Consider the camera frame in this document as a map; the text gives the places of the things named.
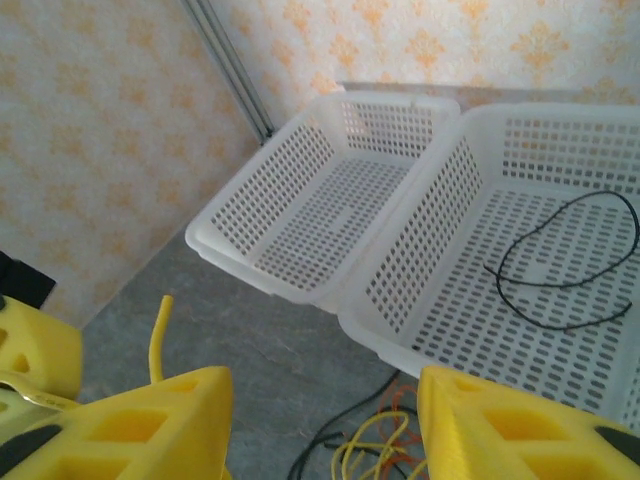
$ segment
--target white plastic basket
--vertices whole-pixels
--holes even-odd
[[[319,97],[191,222],[187,243],[264,292],[335,311],[338,285],[459,112],[421,95]]]
[[[506,249],[563,202],[613,190],[640,208],[640,109],[495,105],[460,117],[353,275],[338,312],[345,332],[418,376],[443,364],[598,413],[640,430],[640,253],[582,287],[503,282],[527,323],[496,292]],[[503,272],[566,282],[631,247],[632,216],[612,196],[568,208],[516,248]]]

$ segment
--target black cable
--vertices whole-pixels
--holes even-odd
[[[542,229],[544,229],[547,225],[549,225],[549,223],[551,223],[551,221],[553,221],[553,219],[555,219],[560,213],[562,213],[564,210],[566,210],[569,206],[573,205],[576,202],[579,202],[581,200],[584,200],[585,198],[588,197],[593,197],[596,195],[614,195],[617,198],[619,198],[620,200],[622,200],[624,202],[624,204],[627,206],[627,208],[629,209],[629,212],[631,213],[631,216],[633,217],[633,224],[634,224],[634,228],[635,228],[635,235],[634,235],[634,240],[633,240],[633,244],[631,246],[631,249],[629,250],[629,252],[624,255],[622,258],[620,258],[618,261],[612,263],[611,265],[607,266],[606,268],[590,275],[589,277],[580,280],[578,282],[573,282],[573,283],[533,283],[533,282],[526,282],[523,280],[517,280],[515,278],[510,278],[510,277],[505,277],[504,275],[502,275],[502,270],[506,264],[507,258],[509,256],[509,254],[513,251],[513,249],[520,244],[521,242],[523,242],[526,238],[530,237],[531,235],[534,235],[538,232],[540,232]],[[605,323],[605,322],[610,322],[612,320],[615,320],[617,318],[622,317],[625,313],[627,313],[629,311],[629,309],[631,308],[632,303],[629,302],[622,310],[618,311],[617,313],[614,313],[613,315],[606,317],[606,318],[600,318],[597,320],[592,320],[589,322],[584,322],[584,323],[578,323],[578,324],[573,324],[573,325],[564,325],[564,326],[556,326],[556,325],[545,325],[529,316],[527,316],[522,310],[520,310],[517,306],[515,306],[504,294],[503,290],[502,290],[502,285],[501,285],[501,281],[507,281],[516,285],[528,285],[528,286],[532,286],[532,287],[540,287],[540,288],[570,288],[570,287],[579,287],[582,285],[585,285],[586,283],[592,282],[593,280],[595,280],[596,278],[611,272],[613,269],[615,269],[616,267],[618,267],[619,265],[621,265],[624,261],[628,260],[629,257],[631,257],[631,255],[633,255],[638,247],[638,243],[640,242],[640,221],[638,220],[638,214],[636,213],[635,209],[633,208],[633,205],[631,205],[631,202],[629,202],[629,200],[627,200],[623,195],[617,193],[617,192],[610,192],[607,190],[601,190],[601,191],[597,191],[597,192],[591,192],[591,193],[587,193],[585,195],[582,195],[578,198],[575,198],[569,202],[567,202],[566,204],[562,205],[558,210],[556,210],[547,220],[545,220],[544,222],[542,222],[542,224],[540,224],[538,227],[536,227],[535,229],[533,229],[532,231],[530,231],[529,233],[526,233],[524,235],[522,235],[521,237],[517,238],[512,244],[511,246],[507,249],[507,251],[505,252],[505,254],[502,257],[502,260],[500,261],[500,265],[498,266],[498,270],[494,271],[492,270],[490,267],[488,267],[487,265],[484,265],[485,270],[487,270],[489,273],[491,273],[495,279],[496,279],[496,288],[498,290],[498,295],[500,296],[500,298],[502,299],[502,301],[504,303],[507,304],[507,306],[509,308],[511,308],[511,310],[513,310],[518,316],[520,316],[521,318],[523,318],[524,320],[526,320],[527,322],[531,323],[532,325],[535,325],[539,328],[543,328],[546,330],[555,330],[555,331],[567,331],[567,330],[573,330],[576,328],[584,328],[584,327],[589,327],[589,326],[594,326],[594,325],[599,325],[601,323]]]
[[[298,455],[298,457],[296,458],[295,462],[293,462],[293,465],[291,465],[291,468],[289,469],[289,473],[287,474],[287,480],[302,480],[302,474],[304,472],[304,467],[307,464],[309,457],[312,453],[312,451],[321,443],[325,442],[326,440],[321,440],[319,441],[319,438],[323,435],[324,431],[329,428],[332,424],[334,424],[335,422],[337,422],[338,420],[340,420],[341,418],[345,417],[346,415],[350,414],[351,412],[353,412],[354,410],[357,410],[358,408],[366,405],[367,403],[375,400],[376,398],[378,398],[380,395],[382,395],[384,393],[384,391],[389,388],[389,385],[391,385],[393,383],[393,381],[398,378],[398,375],[400,375],[400,370],[396,370],[395,372],[393,372],[393,374],[391,375],[391,377],[389,377],[389,379],[380,387],[378,388],[375,392],[373,392],[371,395],[369,395],[368,397],[360,400],[358,403],[352,405],[351,407],[347,408],[346,410],[343,410],[342,412],[338,413],[337,415],[331,417],[329,420],[327,420],[324,425],[322,425],[318,431],[316,432],[316,434],[313,436],[313,439],[309,442],[309,444],[307,445],[307,447],[300,453],[300,455]]]
[[[546,219],[544,222],[542,222],[542,224],[540,224],[538,227],[536,227],[535,229],[531,230],[529,233],[526,233],[523,236],[521,236],[520,238],[518,238],[515,242],[513,242],[513,244],[509,247],[507,252],[502,257],[501,265],[506,263],[507,257],[509,256],[511,251],[516,247],[516,245],[518,245],[519,243],[523,242],[527,237],[530,237],[531,235],[534,235],[534,234],[540,232],[548,224],[550,224],[558,215],[560,215],[563,211],[565,211],[567,208],[569,208],[574,203],[577,203],[577,202],[579,202],[581,200],[584,200],[585,198],[593,197],[593,196],[596,196],[596,195],[614,195],[614,196],[618,197],[620,200],[622,200],[625,203],[625,205],[627,206],[627,208],[629,209],[629,212],[631,213],[631,216],[633,217],[633,223],[634,223],[634,227],[635,227],[635,238],[633,240],[633,245],[631,246],[631,248],[629,249],[629,252],[627,252],[626,255],[624,255],[620,260],[618,260],[618,261],[612,263],[611,265],[609,265],[608,267],[604,268],[603,270],[600,270],[600,271],[594,273],[593,275],[585,278],[584,280],[580,280],[578,282],[573,282],[573,283],[534,283],[534,282],[526,282],[524,280],[518,280],[516,278],[505,277],[504,275],[500,275],[500,280],[505,280],[507,282],[510,282],[510,283],[513,283],[513,284],[516,284],[516,285],[529,285],[531,287],[541,287],[541,288],[580,287],[580,286],[584,285],[585,283],[589,283],[589,282],[595,280],[596,278],[604,275],[605,273],[609,273],[614,268],[616,268],[617,266],[622,264],[625,260],[627,260],[631,255],[633,255],[634,252],[636,251],[636,248],[638,248],[638,242],[640,242],[640,221],[638,220],[638,214],[636,213],[635,209],[633,208],[633,205],[631,205],[629,200],[627,200],[623,195],[620,195],[617,192],[610,192],[608,190],[600,190],[598,192],[587,193],[586,195],[582,195],[582,196],[580,196],[578,198],[574,198],[570,202],[565,203],[558,210],[556,210],[555,213],[553,213],[553,215],[551,215],[548,219]],[[498,276],[499,275],[497,272],[492,270],[487,265],[484,265],[484,269],[487,270],[488,272],[492,273],[494,276]]]

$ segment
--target yellow cable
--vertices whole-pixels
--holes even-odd
[[[418,466],[416,467],[416,469],[411,472],[411,475],[409,475],[409,478],[407,480],[416,480],[416,478],[418,478],[418,475],[420,475],[420,472],[422,472],[422,470],[424,470],[427,466],[427,459],[425,458],[423,461],[421,461]]]
[[[362,434],[373,424],[384,420],[386,418],[402,418],[403,421],[400,424],[400,426],[396,429],[395,432],[393,432],[393,434],[389,437],[389,439],[387,440],[386,443],[384,444],[380,444],[380,443],[360,443],[358,442],[358,440],[360,439],[360,437],[362,436]],[[377,415],[374,415],[372,417],[370,417],[369,419],[367,419],[362,425],[360,425],[360,428],[358,428],[358,430],[356,431],[355,435],[353,436],[353,438],[344,443],[343,445],[341,445],[333,454],[333,458],[331,459],[331,478],[332,480],[336,480],[336,465],[338,464],[339,458],[342,456],[342,452],[344,451],[344,457],[342,459],[342,469],[341,469],[341,475],[342,475],[342,480],[349,480],[351,477],[351,474],[353,473],[353,471],[355,470],[355,467],[357,467],[357,465],[360,463],[360,461],[362,460],[362,456],[358,455],[358,457],[356,458],[354,464],[355,466],[352,466],[351,468],[347,468],[348,464],[349,464],[349,458],[351,456],[351,454],[353,453],[353,450],[355,448],[375,448],[375,449],[379,449],[380,450],[380,456],[378,458],[378,462],[376,463],[376,465],[374,467],[372,467],[371,469],[367,470],[360,478],[361,479],[366,479],[369,478],[372,474],[375,475],[374,478],[379,478],[380,476],[380,470],[382,469],[382,465],[384,465],[384,463],[395,453],[395,452],[400,452],[400,453],[405,453],[406,450],[403,448],[398,448],[393,446],[393,442],[395,442],[395,440],[402,435],[402,433],[404,432],[404,430],[407,428],[407,426],[409,425],[409,415],[407,415],[405,412],[383,412],[383,413],[379,413]]]
[[[395,448],[393,443],[404,433],[404,431],[409,426],[409,415],[404,412],[391,412],[391,413],[402,413],[402,415],[398,415],[403,418],[400,426],[391,434],[391,436],[387,439],[384,448],[380,452],[380,456],[378,457],[378,461],[376,464],[371,467],[369,470],[364,472],[359,480],[366,480],[367,478],[373,475],[373,478],[377,480],[380,478],[380,470],[382,470],[382,466],[393,456],[395,453]]]
[[[344,452],[347,447],[349,446],[349,444],[351,442],[346,442],[342,445],[340,445],[340,447],[338,447],[338,449],[333,453],[333,457],[331,458],[331,478],[333,480],[335,480],[337,477],[335,475],[335,470],[336,470],[336,465],[338,464],[338,462],[340,461],[340,457],[342,455],[342,452]],[[374,450],[381,450],[384,449],[386,447],[385,443],[360,443],[357,442],[354,444],[354,448],[370,448],[370,449],[374,449]],[[402,454],[406,454],[407,453],[407,449],[406,448],[402,448],[402,447],[392,447],[394,452],[397,453],[402,453]]]
[[[151,332],[151,342],[149,343],[149,376],[151,377],[151,383],[164,380],[162,375],[162,341],[169,323],[171,307],[173,307],[173,297],[171,295],[162,297],[156,323],[153,326],[153,332]]]

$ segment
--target metal frame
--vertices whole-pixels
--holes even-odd
[[[261,143],[275,128],[209,0],[181,0]]]

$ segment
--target wall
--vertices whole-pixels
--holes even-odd
[[[178,0],[0,0],[0,249],[85,324],[257,148]]]
[[[215,5],[279,125],[318,93],[335,89],[336,79],[472,87],[458,92],[470,106],[513,100],[508,89],[524,90],[533,100],[565,89],[574,90],[564,95],[568,101],[640,98],[637,0],[218,0]]]

